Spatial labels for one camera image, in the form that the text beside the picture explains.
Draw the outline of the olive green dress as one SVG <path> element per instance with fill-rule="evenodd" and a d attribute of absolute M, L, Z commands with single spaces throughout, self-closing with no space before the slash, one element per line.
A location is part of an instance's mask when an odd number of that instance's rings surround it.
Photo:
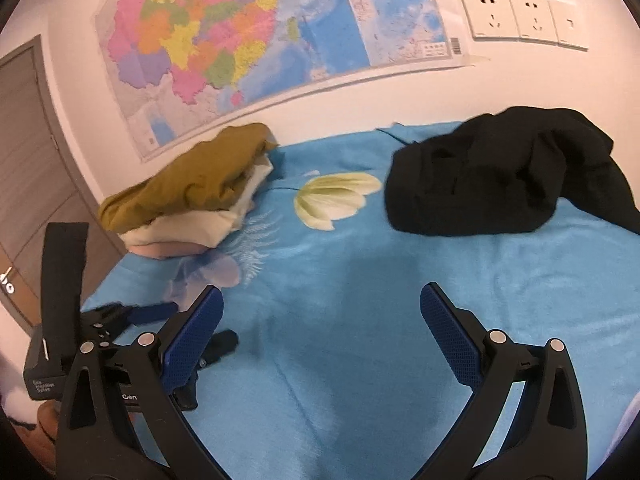
<path fill-rule="evenodd" d="M 227 127 L 198 142 L 155 176 L 108 196 L 98 218 L 104 230 L 126 233 L 168 214 L 230 208 L 259 162 L 277 146 L 260 122 Z"/>

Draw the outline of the pink folded garment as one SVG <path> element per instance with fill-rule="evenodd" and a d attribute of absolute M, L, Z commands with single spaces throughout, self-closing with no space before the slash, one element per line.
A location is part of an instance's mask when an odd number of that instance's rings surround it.
<path fill-rule="evenodd" d="M 207 251 L 206 246 L 187 242 L 159 242 L 128 247 L 128 252 L 154 260 L 198 256 Z"/>

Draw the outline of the cream folded garment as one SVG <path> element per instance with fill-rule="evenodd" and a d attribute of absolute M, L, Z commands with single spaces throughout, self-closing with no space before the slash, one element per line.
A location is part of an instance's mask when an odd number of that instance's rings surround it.
<path fill-rule="evenodd" d="M 243 192 L 229 209 L 191 210 L 153 220 L 146 226 L 119 234 L 127 247 L 156 243 L 191 243 L 215 248 L 229 234 L 239 231 L 245 216 L 254 207 L 254 195 L 273 170 L 267 155 L 257 159 L 248 173 Z"/>

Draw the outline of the blue floral bed sheet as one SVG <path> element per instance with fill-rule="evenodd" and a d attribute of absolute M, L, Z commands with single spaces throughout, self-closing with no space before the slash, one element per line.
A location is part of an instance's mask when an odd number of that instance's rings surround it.
<path fill-rule="evenodd" d="M 198 376 L 188 421 L 235 479 L 408 479 L 457 419 L 460 385 L 425 325 L 436 282 L 488 328 L 524 344 L 560 338 L 584 401 L 588 466 L 602 463 L 639 390 L 639 239 L 560 200 L 527 234 L 427 237 L 394 230 L 382 193 L 329 231 L 294 197 L 311 178 L 384 179 L 404 144 L 445 124 L 393 126 L 286 146 L 239 232 L 196 258 L 128 255 L 85 302 L 224 294 L 239 347 Z"/>

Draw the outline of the grey wooden door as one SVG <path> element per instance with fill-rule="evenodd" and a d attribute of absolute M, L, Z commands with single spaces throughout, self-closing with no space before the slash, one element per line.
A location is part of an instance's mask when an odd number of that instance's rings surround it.
<path fill-rule="evenodd" d="M 98 203 L 55 113 L 39 36 L 1 59 L 1 302 L 26 333 L 40 322 L 40 269 L 50 222 L 86 222 L 87 299 L 125 247 L 99 225 Z"/>

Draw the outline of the black garment pile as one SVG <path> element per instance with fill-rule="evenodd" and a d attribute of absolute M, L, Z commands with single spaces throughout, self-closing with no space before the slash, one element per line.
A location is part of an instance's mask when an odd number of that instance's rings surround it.
<path fill-rule="evenodd" d="M 398 150 L 387 219 L 401 232 L 472 236 L 533 232 L 561 198 L 638 232 L 639 211 L 613 141 L 577 110 L 514 106 Z"/>

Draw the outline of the colourful wall map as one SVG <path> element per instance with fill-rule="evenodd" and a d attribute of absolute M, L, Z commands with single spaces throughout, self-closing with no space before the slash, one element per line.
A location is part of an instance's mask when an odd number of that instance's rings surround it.
<path fill-rule="evenodd" d="M 318 88 L 468 65 L 459 0 L 104 0 L 96 34 L 138 156 Z"/>

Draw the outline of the white wall socket panel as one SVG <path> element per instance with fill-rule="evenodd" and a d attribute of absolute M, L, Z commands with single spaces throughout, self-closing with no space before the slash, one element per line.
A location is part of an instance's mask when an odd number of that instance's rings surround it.
<path fill-rule="evenodd" d="M 518 40 L 589 49 L 582 12 L 560 0 L 461 0 L 476 41 Z"/>

